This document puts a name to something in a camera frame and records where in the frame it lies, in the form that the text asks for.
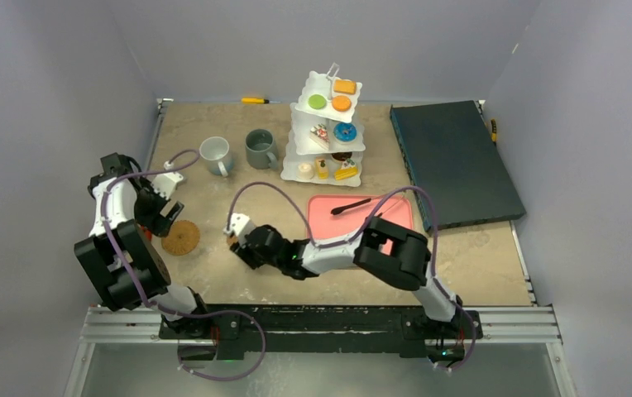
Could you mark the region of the blue frosted donut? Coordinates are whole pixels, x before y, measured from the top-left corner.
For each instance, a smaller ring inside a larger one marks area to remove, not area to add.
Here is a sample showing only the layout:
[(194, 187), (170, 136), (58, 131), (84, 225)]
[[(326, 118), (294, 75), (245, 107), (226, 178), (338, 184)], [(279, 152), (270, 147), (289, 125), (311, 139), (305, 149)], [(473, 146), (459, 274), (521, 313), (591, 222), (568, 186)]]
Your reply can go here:
[(352, 123), (339, 122), (333, 128), (333, 136), (336, 141), (349, 144), (357, 138), (358, 131)]

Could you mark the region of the pink serving tray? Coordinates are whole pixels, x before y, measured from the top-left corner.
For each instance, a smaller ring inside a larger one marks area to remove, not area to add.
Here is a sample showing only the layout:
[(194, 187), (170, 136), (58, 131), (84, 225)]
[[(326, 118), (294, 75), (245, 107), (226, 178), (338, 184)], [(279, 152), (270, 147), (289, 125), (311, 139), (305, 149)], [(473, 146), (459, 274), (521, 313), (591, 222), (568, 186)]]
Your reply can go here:
[[(370, 199), (354, 208), (344, 210), (337, 215), (331, 214), (335, 208), (359, 203)], [(318, 194), (307, 203), (307, 220), (312, 236), (317, 239), (329, 239), (356, 231), (365, 221), (371, 210), (378, 204), (381, 196), (354, 194)], [(376, 213), (385, 220), (414, 229), (412, 208), (403, 194), (396, 194), (387, 200)]]

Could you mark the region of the white triangular fruit cake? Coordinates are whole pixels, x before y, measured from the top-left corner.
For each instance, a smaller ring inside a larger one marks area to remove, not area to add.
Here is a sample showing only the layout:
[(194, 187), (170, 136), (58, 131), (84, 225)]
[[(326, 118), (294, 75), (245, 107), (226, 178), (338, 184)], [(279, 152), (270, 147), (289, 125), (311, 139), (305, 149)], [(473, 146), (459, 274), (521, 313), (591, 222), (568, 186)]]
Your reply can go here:
[(319, 123), (309, 130), (310, 139), (315, 142), (321, 149), (328, 151), (330, 149), (330, 139), (328, 128), (326, 125)]

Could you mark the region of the orange round cookie bottom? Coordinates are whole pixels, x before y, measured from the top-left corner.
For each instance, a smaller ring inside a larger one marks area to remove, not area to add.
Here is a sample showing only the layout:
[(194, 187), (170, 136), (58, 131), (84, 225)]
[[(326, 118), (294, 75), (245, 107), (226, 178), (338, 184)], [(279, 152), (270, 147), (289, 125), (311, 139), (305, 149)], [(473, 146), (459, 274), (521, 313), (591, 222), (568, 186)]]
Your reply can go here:
[(333, 97), (331, 106), (338, 112), (347, 112), (352, 107), (352, 101), (346, 95), (337, 95)]

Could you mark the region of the chocolate sprinkle donut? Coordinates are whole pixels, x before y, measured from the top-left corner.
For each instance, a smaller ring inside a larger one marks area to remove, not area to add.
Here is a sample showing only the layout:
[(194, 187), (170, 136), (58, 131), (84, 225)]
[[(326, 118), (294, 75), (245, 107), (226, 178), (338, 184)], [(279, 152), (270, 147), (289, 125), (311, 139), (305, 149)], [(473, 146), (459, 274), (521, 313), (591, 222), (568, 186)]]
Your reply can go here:
[(351, 152), (337, 152), (337, 153), (332, 153), (331, 157), (336, 162), (343, 162), (348, 159), (351, 159), (352, 153)]

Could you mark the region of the green round macaron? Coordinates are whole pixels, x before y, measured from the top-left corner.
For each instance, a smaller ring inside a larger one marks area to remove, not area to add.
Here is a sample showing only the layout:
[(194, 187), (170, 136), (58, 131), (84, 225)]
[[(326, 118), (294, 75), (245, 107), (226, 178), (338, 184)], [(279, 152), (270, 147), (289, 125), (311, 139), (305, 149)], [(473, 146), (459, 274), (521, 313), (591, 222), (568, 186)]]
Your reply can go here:
[(328, 100), (322, 94), (312, 94), (308, 97), (307, 104), (315, 110), (325, 108), (328, 104)]

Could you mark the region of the grey mug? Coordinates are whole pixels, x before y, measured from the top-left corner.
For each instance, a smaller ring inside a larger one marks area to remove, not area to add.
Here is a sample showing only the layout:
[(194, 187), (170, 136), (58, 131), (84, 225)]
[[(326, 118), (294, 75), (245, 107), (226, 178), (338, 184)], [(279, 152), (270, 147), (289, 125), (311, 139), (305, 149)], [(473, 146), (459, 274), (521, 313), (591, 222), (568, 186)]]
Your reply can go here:
[(277, 170), (278, 150), (273, 135), (265, 129), (249, 132), (245, 139), (248, 164), (257, 170)]

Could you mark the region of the white three-tier cake stand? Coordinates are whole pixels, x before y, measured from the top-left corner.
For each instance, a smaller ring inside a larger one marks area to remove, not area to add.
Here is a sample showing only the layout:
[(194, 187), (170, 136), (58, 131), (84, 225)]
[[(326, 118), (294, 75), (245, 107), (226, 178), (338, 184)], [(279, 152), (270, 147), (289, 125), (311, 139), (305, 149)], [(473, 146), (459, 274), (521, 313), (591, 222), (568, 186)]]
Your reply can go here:
[[(365, 128), (361, 122), (357, 120), (356, 108), (359, 97), (361, 96), (362, 83), (357, 82), (357, 93), (354, 95), (346, 95), (333, 92), (333, 82), (335, 79), (344, 79), (338, 75), (340, 66), (336, 63), (332, 64), (325, 73), (310, 71), (309, 77), (305, 80), (304, 87), (297, 101), (290, 104), (291, 111), (291, 128), (289, 132), (288, 142), (285, 148), (285, 157), (283, 159), (282, 171), (280, 177), (286, 181), (311, 184), (328, 184), (334, 186), (358, 187), (361, 185), (362, 160), (366, 149), (364, 142)], [(312, 94), (322, 94), (328, 104), (325, 108), (315, 110), (308, 104), (308, 97)], [(333, 109), (331, 102), (334, 96), (346, 95), (352, 101), (352, 107), (347, 112), (338, 112)], [(358, 131), (357, 138), (349, 143), (343, 144), (336, 141), (333, 136), (333, 128), (339, 122), (352, 123)], [(312, 126), (322, 123), (328, 128), (330, 139), (330, 149), (325, 151), (321, 149), (309, 137), (309, 130)], [(357, 163), (359, 172), (356, 176), (344, 180), (335, 180), (334, 172), (340, 168), (341, 162), (332, 159), (331, 154), (337, 152), (351, 152), (352, 160)], [(316, 158), (324, 158), (327, 161), (329, 169), (329, 177), (327, 179), (319, 179), (315, 174), (309, 180), (300, 180), (297, 176), (297, 167), (300, 163), (306, 162), (314, 166)]]

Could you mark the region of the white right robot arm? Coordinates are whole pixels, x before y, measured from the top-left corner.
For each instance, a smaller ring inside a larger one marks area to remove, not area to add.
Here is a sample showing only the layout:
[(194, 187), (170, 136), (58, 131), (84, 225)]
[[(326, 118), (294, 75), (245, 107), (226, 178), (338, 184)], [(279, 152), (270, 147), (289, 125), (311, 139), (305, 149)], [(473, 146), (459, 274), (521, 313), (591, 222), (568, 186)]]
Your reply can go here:
[(448, 337), (464, 325), (476, 333), (475, 320), (461, 300), (435, 274), (435, 255), (424, 235), (374, 217), (341, 238), (288, 240), (271, 225), (256, 226), (235, 213), (224, 231), (227, 244), (252, 269), (270, 265), (295, 280), (331, 270), (357, 267), (395, 289), (411, 292), (432, 330)]

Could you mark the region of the white round cake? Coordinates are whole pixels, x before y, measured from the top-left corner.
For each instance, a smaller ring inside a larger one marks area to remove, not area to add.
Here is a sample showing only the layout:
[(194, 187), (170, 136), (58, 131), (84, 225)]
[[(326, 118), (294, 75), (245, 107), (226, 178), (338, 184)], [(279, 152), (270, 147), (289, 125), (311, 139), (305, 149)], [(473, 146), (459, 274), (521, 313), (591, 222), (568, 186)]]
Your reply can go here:
[(300, 163), (297, 167), (297, 176), (300, 180), (311, 180), (315, 175), (314, 166), (310, 163)]

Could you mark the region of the white small cup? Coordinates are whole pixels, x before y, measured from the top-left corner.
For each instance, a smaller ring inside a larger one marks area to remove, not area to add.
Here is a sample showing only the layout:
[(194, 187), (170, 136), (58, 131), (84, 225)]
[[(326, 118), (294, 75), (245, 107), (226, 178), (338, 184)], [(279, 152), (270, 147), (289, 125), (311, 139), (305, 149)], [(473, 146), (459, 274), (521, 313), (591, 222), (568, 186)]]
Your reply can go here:
[(228, 177), (234, 166), (234, 159), (229, 142), (220, 136), (205, 139), (199, 154), (209, 173), (216, 176)]

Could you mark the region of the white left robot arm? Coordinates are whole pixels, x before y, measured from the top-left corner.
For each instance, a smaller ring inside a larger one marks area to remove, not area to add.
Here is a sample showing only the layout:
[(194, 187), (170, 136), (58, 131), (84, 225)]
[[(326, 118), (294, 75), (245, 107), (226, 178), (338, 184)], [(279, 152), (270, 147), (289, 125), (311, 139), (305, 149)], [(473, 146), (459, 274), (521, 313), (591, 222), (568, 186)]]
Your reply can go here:
[(101, 159), (101, 173), (91, 177), (88, 192), (95, 201), (89, 235), (74, 244), (74, 255), (112, 311), (141, 306), (158, 311), (174, 332), (201, 338), (212, 316), (200, 295), (173, 283), (151, 237), (168, 237), (184, 208), (172, 194), (184, 182), (182, 165), (173, 160), (160, 170), (142, 170), (129, 155)]

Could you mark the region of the orange rectangular biscuit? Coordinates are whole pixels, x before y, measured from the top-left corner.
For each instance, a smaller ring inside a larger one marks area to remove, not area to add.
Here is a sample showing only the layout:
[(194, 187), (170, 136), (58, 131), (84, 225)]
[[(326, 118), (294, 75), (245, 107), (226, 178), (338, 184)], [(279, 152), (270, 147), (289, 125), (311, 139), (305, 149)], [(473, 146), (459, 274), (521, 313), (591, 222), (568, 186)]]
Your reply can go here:
[(333, 92), (354, 95), (357, 93), (357, 83), (347, 79), (335, 79), (333, 82)]

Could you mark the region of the yellow triangular sprinkle cake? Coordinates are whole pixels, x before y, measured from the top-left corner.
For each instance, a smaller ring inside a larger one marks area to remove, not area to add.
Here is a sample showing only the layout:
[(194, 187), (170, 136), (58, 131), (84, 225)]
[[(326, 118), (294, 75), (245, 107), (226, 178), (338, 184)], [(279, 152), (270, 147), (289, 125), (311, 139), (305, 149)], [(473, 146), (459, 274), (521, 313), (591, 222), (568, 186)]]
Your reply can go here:
[(356, 176), (358, 172), (357, 163), (348, 158), (341, 162), (340, 168), (334, 172), (333, 177), (335, 180), (344, 180)]

